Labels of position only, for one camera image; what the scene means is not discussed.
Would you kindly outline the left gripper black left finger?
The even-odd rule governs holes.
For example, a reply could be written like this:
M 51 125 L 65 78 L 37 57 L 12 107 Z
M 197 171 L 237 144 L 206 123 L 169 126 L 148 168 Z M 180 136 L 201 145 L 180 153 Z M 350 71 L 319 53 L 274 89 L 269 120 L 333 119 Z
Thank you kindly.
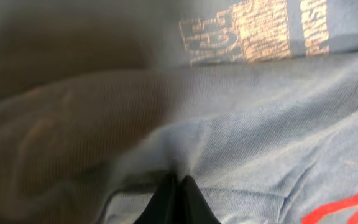
M 173 224 L 177 178 L 166 175 L 134 224 Z

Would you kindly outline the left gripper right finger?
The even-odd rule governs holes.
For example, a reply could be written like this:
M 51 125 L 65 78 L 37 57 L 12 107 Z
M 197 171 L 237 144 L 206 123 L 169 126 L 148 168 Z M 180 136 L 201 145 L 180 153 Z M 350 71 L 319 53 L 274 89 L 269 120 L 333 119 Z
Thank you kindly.
M 181 220 L 185 224 L 220 224 L 195 180 L 187 175 L 180 184 Z

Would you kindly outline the light blue t-shirt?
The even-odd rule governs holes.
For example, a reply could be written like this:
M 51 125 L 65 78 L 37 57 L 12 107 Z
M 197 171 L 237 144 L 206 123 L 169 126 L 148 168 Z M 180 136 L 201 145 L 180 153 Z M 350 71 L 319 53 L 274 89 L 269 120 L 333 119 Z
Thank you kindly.
M 0 223 L 358 223 L 358 1 L 0 1 Z

